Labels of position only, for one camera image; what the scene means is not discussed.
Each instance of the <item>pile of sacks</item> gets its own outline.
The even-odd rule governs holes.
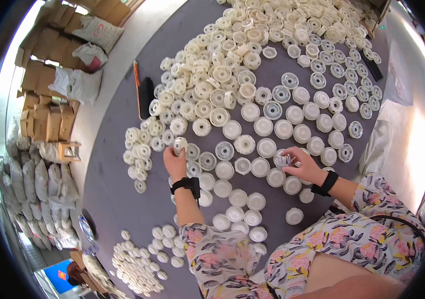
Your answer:
[[[70,209],[75,209],[79,193],[70,167],[43,159],[40,150],[19,134],[15,120],[0,162],[0,191],[11,221],[36,246],[78,246]]]

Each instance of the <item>wooden stool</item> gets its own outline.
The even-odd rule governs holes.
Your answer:
[[[81,161],[81,159],[75,155],[75,147],[80,147],[81,144],[77,142],[65,142],[65,141],[59,141],[58,142],[58,158],[60,158],[60,161],[65,162],[78,162]],[[72,155],[66,155],[65,156],[65,150],[71,149]]]

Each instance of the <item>person's left hand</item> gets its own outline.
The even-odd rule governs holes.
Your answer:
[[[164,166],[168,171],[169,175],[173,179],[173,183],[181,180],[183,177],[187,177],[186,173],[186,149],[182,148],[179,156],[174,154],[173,147],[167,147],[164,150]]]

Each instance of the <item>black object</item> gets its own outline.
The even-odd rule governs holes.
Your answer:
[[[329,194],[329,190],[334,186],[335,182],[339,178],[339,175],[331,170],[329,170],[328,172],[329,173],[327,174],[327,177],[325,178],[325,181],[322,184],[322,187],[319,187],[316,184],[312,185],[311,191],[313,193],[316,193],[322,196],[328,196],[328,197],[331,196]]]
[[[359,51],[359,53],[360,53],[360,56],[362,57],[362,60],[364,60],[365,65],[372,73],[374,80],[376,81],[382,80],[384,78],[384,75],[382,75],[382,73],[378,69],[377,63],[375,63],[373,60],[368,60],[364,55],[364,51]]]
[[[181,180],[177,181],[176,183],[173,183],[173,187],[171,187],[171,194],[174,195],[174,191],[181,187],[185,189],[190,189],[195,200],[201,197],[201,189],[199,188],[199,178],[183,177]]]
[[[145,120],[151,116],[149,113],[149,104],[154,100],[154,84],[149,77],[146,77],[139,85],[138,96],[139,118]]]

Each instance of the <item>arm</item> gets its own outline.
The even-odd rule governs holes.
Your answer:
[[[282,171],[293,176],[298,176],[307,182],[316,184],[322,187],[322,184],[327,177],[328,172],[320,169],[311,156],[303,152],[299,147],[289,147],[282,155],[289,154],[292,158],[292,164],[300,162],[299,167],[287,166],[283,167]],[[334,186],[329,190],[329,194],[339,200],[344,206],[351,208],[352,199],[358,184],[351,182],[345,178],[339,177]]]
[[[164,165],[171,175],[173,183],[186,176],[186,150],[183,148],[179,157],[174,155],[173,147],[168,147],[164,151]],[[198,203],[194,199],[191,190],[178,188],[174,192],[176,200],[176,213],[178,214],[178,224],[205,224],[204,217],[199,211]]]

